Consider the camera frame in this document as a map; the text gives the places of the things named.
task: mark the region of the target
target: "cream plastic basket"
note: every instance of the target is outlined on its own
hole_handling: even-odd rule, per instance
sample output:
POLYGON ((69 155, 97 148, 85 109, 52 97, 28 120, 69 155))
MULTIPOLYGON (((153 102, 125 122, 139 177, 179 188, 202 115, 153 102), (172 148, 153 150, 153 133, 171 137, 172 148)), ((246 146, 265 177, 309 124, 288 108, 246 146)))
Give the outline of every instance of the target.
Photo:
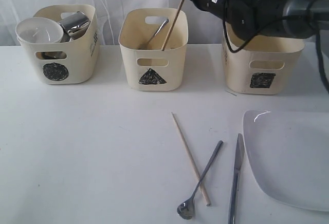
POLYGON ((188 42, 188 24, 184 12, 180 12, 166 49, 161 51, 176 11, 173 8, 137 9, 125 18, 119 44, 130 87, 169 91, 181 85, 188 42), (138 50, 159 27, 159 24, 145 22, 147 17, 154 16, 167 17, 169 22, 151 41, 149 50, 138 50))
MULTIPOLYGON (((233 49, 243 41, 227 25, 233 49)), ((231 53, 223 39, 222 60, 227 86, 243 94, 274 95, 286 85, 305 44, 300 39, 256 36, 243 50, 231 53)))
POLYGON ((39 79, 46 84, 76 84, 88 80, 93 72, 99 52, 96 10, 91 5, 54 5, 39 10, 34 17, 45 17, 56 22, 62 13, 81 11, 91 23, 81 38, 52 44, 30 44, 21 42, 39 79), (45 60, 42 52, 64 52, 65 59, 45 60))

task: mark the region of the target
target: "knife handle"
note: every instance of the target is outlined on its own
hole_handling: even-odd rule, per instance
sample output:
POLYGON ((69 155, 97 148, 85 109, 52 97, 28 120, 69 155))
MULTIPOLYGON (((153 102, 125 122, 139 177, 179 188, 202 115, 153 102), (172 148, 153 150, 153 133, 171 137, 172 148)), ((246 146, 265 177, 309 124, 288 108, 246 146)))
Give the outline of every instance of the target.
POLYGON ((231 191, 231 200, 230 200, 230 210, 228 216, 228 223, 235 224, 235 214, 236 214, 236 203, 237 203, 237 192, 238 192, 238 183, 240 177, 240 170, 234 169, 233 175, 233 184, 231 191))

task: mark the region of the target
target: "white plate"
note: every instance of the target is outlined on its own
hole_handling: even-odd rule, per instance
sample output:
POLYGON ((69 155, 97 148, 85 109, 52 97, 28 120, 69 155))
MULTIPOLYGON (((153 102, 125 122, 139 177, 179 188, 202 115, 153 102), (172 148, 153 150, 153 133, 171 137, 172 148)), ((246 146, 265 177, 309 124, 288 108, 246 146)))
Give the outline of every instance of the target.
POLYGON ((243 130, 253 175, 268 196, 329 211, 329 114, 252 110, 243 130))

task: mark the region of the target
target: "black triangle symbol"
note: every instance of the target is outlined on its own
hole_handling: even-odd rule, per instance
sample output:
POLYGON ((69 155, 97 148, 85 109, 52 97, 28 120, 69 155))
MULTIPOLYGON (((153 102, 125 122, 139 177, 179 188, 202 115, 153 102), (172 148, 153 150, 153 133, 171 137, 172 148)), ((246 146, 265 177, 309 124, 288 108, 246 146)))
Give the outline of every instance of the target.
POLYGON ((166 84, 164 80, 155 70, 149 69, 144 75, 140 78, 139 84, 150 85, 150 84, 166 84))

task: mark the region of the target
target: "chopstick in basket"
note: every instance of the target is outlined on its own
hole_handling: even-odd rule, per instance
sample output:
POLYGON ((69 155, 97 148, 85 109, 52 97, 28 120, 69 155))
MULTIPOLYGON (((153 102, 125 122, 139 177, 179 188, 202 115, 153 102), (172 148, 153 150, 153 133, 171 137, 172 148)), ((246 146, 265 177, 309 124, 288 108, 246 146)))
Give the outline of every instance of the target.
MULTIPOLYGON (((177 122, 177 120, 176 120, 175 115, 174 115, 173 113, 171 113, 171 115, 172 115, 173 120, 174 120, 174 123, 175 123, 175 125, 176 125, 176 127, 177 127, 177 130, 178 130, 178 133, 179 133, 179 135, 180 135, 181 141, 183 142, 184 147, 185 147, 185 149, 186 149, 186 152, 187 152, 187 154, 188 154, 188 156, 189 156, 189 159, 190 159, 191 165, 192 165, 192 167, 193 167, 193 170, 194 170, 194 174, 195 174, 195 176, 196 176, 196 179, 197 179, 197 181, 199 181, 199 180, 200 180, 200 173, 199 173, 199 171, 198 171, 198 169, 197 169, 197 167, 196 167, 196 165, 195 165, 195 161, 194 161, 194 159, 193 159, 193 156, 192 156, 192 154, 191 154, 191 151, 190 151, 190 149, 189 149, 189 146, 187 145, 187 142, 186 142, 186 140, 185 140, 185 138, 184 138, 184 135, 183 135, 183 133, 182 133, 182 131, 181 131, 179 125, 178 125, 178 122, 177 122)), ((207 206, 210 206, 210 205, 211 205, 211 202, 210 202, 210 199, 209 199, 209 196, 208 196, 208 193, 207 193, 206 187, 204 186, 203 183, 200 185, 200 190, 201 190, 201 192, 202 192, 202 195, 204 196, 204 199, 205 199, 205 201, 206 201, 207 206)))
POLYGON ((177 12, 176 12, 176 15, 175 15, 174 21, 173 21, 171 27, 169 28, 168 34, 167 34, 167 36, 166 36, 166 39, 164 40, 164 43, 163 43, 162 48, 161 48, 161 51, 164 51, 165 48, 166 48, 166 45, 167 45, 167 43, 168 43, 168 41, 169 41, 169 38, 170 38, 170 36, 171 36, 171 33, 173 32, 174 26, 175 26, 175 24, 176 24, 176 21, 177 21, 177 19, 178 19, 178 16, 179 16, 179 13, 180 13, 180 11, 181 11, 181 7, 183 6, 184 1, 185 1, 185 0, 181 0, 180 3, 179 3, 179 6, 178 6, 178 8, 177 8, 177 12))

